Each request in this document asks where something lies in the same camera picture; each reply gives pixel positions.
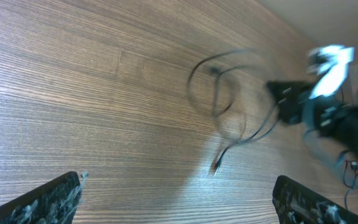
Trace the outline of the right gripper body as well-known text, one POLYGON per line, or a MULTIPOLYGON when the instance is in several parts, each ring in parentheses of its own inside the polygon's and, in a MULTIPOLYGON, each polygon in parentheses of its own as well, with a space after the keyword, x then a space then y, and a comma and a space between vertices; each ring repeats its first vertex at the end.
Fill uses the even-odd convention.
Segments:
POLYGON ((330 136, 344 120, 344 104, 332 95, 311 99, 313 87, 313 83, 302 81, 267 82, 281 121, 287 125, 304 123, 321 136, 330 136))

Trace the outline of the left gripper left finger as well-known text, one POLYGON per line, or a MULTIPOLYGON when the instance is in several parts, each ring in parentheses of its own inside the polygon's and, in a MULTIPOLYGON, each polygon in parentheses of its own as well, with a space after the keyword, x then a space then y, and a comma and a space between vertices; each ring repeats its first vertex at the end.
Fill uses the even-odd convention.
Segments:
POLYGON ((0 224, 71 224, 87 180, 87 172, 69 171, 1 205, 0 224))

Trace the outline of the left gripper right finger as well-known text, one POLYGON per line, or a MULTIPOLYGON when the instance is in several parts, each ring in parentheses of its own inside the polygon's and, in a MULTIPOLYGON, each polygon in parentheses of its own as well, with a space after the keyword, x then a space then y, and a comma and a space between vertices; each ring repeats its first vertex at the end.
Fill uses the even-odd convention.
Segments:
POLYGON ((272 203, 280 224, 358 224, 358 215, 285 175, 277 177, 272 203))

